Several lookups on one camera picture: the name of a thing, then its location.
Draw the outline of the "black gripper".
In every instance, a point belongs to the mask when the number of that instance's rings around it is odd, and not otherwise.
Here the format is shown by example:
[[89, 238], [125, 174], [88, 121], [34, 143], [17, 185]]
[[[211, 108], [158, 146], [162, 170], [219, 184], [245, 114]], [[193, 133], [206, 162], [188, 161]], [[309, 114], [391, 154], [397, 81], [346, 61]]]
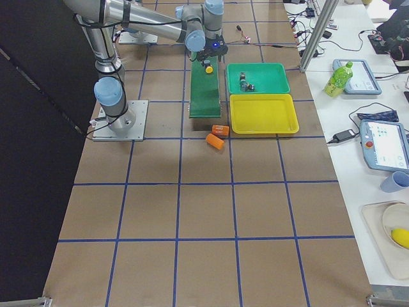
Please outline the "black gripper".
[[206, 66], [209, 64], [208, 58], [218, 57], [219, 62], [223, 62], [223, 56], [228, 53], [228, 46], [224, 42], [225, 47], [220, 52], [213, 52], [211, 49], [211, 43], [214, 40], [207, 40], [205, 43], [205, 47], [202, 51], [199, 51], [196, 54], [196, 60], [201, 61], [202, 66]]

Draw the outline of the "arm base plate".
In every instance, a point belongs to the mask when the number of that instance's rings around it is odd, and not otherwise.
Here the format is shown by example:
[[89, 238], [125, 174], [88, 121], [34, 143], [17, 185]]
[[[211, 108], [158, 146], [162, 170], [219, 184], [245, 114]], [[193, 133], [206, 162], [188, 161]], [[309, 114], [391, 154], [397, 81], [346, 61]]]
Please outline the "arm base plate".
[[143, 141], [148, 113], [147, 100], [128, 100], [128, 109], [115, 122], [114, 118], [107, 118], [105, 110], [100, 106], [92, 133], [93, 141]]
[[152, 45], [157, 44], [158, 36], [141, 31], [131, 33], [124, 31], [120, 34], [118, 43], [121, 45]]

